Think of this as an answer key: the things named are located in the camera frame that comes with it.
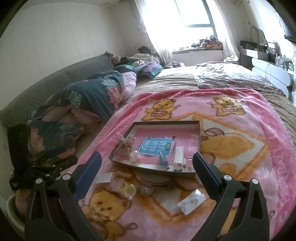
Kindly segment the white plastic packet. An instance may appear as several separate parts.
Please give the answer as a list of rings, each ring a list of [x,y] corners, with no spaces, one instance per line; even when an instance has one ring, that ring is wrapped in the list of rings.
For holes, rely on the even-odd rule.
[[[109,183],[111,182],[111,180],[113,179],[113,173],[109,172],[109,173],[104,173],[103,175],[100,175],[97,177],[96,179],[96,183]]]

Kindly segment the yellow jewelry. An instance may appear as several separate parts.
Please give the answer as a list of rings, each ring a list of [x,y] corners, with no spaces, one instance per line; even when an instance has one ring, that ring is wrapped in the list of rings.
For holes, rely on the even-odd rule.
[[[117,191],[128,200],[131,200],[137,192],[135,185],[127,183],[123,180],[118,181],[116,188]]]

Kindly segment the pearl ball hair clip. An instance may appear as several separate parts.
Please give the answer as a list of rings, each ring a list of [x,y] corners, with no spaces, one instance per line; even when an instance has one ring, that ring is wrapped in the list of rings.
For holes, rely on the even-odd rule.
[[[142,160],[142,156],[137,150],[134,150],[130,153],[129,159],[131,162],[139,163]]]

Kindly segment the brown oval hair clip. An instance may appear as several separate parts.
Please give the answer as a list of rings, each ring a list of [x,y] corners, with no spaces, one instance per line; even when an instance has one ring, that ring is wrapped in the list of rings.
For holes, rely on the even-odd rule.
[[[154,188],[168,187],[171,178],[153,174],[136,173],[136,178],[144,185]]]

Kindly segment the grey headboard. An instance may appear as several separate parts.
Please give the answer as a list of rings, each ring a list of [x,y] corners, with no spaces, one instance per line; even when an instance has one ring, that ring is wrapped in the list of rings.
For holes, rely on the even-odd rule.
[[[113,54],[105,52],[102,55],[67,66],[41,79],[1,110],[2,123],[5,126],[26,123],[30,112],[42,106],[54,93],[70,84],[86,80],[93,74],[111,69],[113,67],[112,57]]]

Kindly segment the white earring card packet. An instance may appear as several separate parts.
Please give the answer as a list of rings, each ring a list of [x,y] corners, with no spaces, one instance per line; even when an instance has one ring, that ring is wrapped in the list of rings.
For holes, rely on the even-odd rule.
[[[200,206],[205,200],[206,200],[205,194],[199,191],[198,189],[196,189],[186,198],[181,200],[177,204],[177,207],[182,211],[182,213],[184,213],[185,215],[189,215],[198,206]]]

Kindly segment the white spotted fabric flower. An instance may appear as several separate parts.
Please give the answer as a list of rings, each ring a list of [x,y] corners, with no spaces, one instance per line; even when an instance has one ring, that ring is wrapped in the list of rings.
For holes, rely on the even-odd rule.
[[[117,147],[113,152],[114,158],[119,158],[123,155],[128,156],[132,152],[134,136],[124,137],[123,135],[115,135],[117,140]]]

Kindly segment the dark floral quilt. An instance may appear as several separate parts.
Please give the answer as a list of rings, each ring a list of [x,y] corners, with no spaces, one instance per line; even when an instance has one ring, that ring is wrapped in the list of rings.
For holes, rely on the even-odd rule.
[[[72,83],[50,96],[29,115],[30,153],[36,155],[65,147],[66,150],[58,154],[59,159],[75,154],[76,140],[108,122],[119,104],[131,96],[136,82],[136,69],[120,65]]]

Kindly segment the dark shallow cardboard tray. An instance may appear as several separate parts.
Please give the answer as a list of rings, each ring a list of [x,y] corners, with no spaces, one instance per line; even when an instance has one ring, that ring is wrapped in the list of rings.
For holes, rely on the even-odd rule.
[[[138,172],[194,178],[193,155],[199,151],[198,120],[136,121],[123,134],[108,158]]]

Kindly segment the blue label card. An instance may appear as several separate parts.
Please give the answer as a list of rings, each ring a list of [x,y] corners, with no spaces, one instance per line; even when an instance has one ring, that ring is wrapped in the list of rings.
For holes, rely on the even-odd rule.
[[[138,148],[138,152],[150,156],[156,156],[159,152],[163,152],[168,157],[173,143],[171,138],[145,138]]]

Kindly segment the grey striped folded blanket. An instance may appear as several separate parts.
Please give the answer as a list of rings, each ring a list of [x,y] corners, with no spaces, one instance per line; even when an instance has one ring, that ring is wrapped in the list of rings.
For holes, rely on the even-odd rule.
[[[194,78],[199,88],[248,88],[256,91],[285,93],[265,77],[228,62],[211,61],[195,67]]]

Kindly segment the purple teal pillow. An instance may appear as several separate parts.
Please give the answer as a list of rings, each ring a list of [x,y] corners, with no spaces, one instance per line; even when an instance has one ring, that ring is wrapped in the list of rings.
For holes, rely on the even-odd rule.
[[[154,79],[163,69],[163,66],[156,63],[145,64],[138,70],[137,77],[138,79]]]

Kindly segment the clothes pile on windowsill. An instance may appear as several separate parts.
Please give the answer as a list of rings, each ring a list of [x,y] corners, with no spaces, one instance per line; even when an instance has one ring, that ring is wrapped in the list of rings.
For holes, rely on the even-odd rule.
[[[191,45],[192,48],[202,48],[205,50],[222,50],[223,44],[221,41],[217,39],[216,36],[211,35],[210,37],[207,37],[206,39],[201,39],[197,43],[193,43]]]

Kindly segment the window with curtains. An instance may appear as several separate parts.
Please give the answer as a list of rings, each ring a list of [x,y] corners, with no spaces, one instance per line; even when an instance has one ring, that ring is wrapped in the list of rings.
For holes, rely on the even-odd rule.
[[[229,1],[135,1],[148,37],[164,64],[173,50],[214,35],[223,57],[238,60],[235,30],[227,14]]]

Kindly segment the black wall television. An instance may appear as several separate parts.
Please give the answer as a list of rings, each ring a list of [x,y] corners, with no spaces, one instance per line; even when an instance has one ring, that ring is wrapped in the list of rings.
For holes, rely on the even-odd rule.
[[[295,38],[291,34],[284,34],[285,39],[289,40],[291,43],[296,43]]]

